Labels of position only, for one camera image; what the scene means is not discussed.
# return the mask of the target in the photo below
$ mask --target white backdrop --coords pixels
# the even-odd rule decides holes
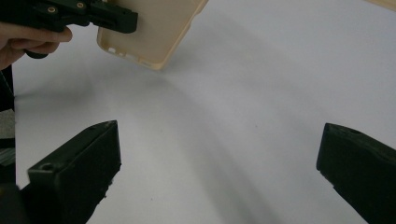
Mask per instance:
[[[211,0],[167,68],[97,28],[14,64],[17,180],[116,119],[121,171],[89,223],[365,221],[316,170],[326,122],[396,147],[396,13],[362,0]]]

